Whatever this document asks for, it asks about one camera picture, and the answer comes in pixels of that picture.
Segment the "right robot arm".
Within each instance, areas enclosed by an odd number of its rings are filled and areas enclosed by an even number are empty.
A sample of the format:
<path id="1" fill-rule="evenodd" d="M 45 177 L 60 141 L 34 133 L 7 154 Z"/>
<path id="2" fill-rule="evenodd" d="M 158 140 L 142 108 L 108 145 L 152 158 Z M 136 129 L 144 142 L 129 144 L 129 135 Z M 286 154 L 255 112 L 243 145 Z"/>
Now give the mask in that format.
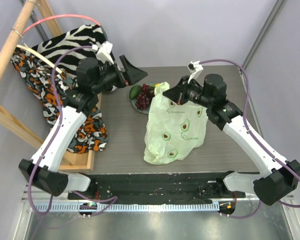
<path id="1" fill-rule="evenodd" d="M 177 105 L 192 102 L 206 108 L 208 119 L 231 137 L 250 157 L 257 174 L 228 172 L 222 179 L 230 192 L 256 195 L 265 205 L 278 202 L 298 186 L 300 163 L 288 161 L 244 121 L 243 112 L 227 99 L 227 85 L 219 74 L 208 74 L 203 85 L 184 76 L 179 83 L 163 92 Z"/>

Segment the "light green plastic bag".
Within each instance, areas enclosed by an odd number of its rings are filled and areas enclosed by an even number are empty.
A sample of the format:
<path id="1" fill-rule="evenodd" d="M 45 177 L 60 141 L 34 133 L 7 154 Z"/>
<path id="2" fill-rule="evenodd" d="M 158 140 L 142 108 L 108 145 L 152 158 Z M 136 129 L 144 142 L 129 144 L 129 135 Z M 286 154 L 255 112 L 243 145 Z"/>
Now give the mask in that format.
<path id="1" fill-rule="evenodd" d="M 154 88 L 148 112 L 143 159 L 153 165 L 182 161 L 205 141 L 206 108 L 192 102 L 177 105 L 163 96 L 169 89 L 167 82 Z"/>

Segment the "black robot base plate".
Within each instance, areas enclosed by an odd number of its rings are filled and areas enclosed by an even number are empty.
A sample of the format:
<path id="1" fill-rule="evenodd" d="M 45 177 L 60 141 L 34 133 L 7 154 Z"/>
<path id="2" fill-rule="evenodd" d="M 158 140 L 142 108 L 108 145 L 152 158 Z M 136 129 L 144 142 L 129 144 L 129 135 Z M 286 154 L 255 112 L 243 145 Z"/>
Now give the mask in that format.
<path id="1" fill-rule="evenodd" d="M 208 204 L 213 199 L 243 199 L 246 193 L 227 190 L 224 172 L 93 174 L 90 199 L 117 197 L 117 205 Z"/>

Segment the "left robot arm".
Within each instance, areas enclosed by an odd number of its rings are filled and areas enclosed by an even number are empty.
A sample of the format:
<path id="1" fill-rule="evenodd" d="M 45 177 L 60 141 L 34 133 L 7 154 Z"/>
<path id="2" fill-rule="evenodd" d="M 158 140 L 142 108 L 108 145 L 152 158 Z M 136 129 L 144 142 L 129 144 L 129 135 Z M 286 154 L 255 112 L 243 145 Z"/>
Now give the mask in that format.
<path id="1" fill-rule="evenodd" d="M 79 61 L 76 68 L 77 87 L 66 91 L 59 117 L 47 138 L 31 157 L 22 159 L 18 165 L 28 184 L 57 197 L 66 191 L 85 192 L 91 179 L 81 173 L 61 173 L 62 158 L 75 133 L 97 105 L 98 94 L 111 87 L 133 86 L 147 72 L 132 65 L 124 55 L 119 57 L 124 70 L 116 63 L 102 63 L 93 57 Z"/>

